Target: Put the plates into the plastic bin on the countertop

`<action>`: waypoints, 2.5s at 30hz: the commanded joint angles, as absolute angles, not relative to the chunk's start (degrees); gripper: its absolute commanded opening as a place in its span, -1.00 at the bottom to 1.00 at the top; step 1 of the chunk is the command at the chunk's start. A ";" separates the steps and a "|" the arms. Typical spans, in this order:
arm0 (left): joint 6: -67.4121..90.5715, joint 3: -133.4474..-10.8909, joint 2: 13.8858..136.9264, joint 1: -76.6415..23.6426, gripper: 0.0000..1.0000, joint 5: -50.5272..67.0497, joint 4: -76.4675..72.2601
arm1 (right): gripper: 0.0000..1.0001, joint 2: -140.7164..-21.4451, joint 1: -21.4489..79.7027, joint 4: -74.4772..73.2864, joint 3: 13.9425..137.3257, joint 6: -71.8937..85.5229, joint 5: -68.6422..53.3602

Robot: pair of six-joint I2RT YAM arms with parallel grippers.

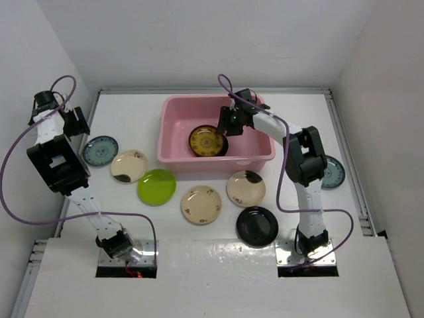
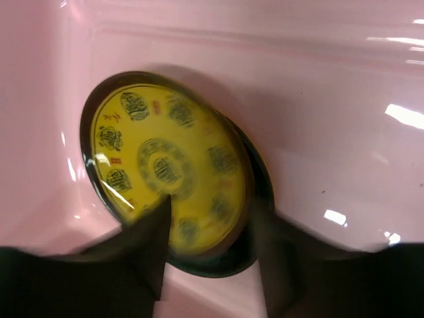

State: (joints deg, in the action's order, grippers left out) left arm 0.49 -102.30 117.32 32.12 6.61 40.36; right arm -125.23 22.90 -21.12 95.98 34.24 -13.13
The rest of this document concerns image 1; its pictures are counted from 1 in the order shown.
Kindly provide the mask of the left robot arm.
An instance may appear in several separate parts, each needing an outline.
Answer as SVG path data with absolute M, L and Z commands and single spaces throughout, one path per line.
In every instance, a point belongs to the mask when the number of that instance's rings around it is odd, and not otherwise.
M 110 258 L 130 262 L 134 241 L 120 222 L 106 213 L 89 184 L 87 165 L 74 152 L 70 137 L 90 133 L 79 107 L 63 110 L 52 91 L 34 96 L 31 122 L 37 126 L 37 139 L 26 153 L 34 167 L 54 193 L 61 193 L 87 215 L 95 229 L 96 245 Z

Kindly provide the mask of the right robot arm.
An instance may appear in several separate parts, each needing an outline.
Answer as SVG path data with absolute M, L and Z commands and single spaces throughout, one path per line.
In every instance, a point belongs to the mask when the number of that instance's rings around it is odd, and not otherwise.
M 217 134 L 239 136 L 245 127 L 250 127 L 273 138 L 284 148 L 280 175 L 286 174 L 294 183 L 300 213 L 293 249 L 307 258 L 329 240 L 321 203 L 327 158 L 319 132 L 313 126 L 301 128 L 289 124 L 264 103 L 255 105 L 249 89 L 230 91 L 229 97 L 233 102 L 221 108 Z

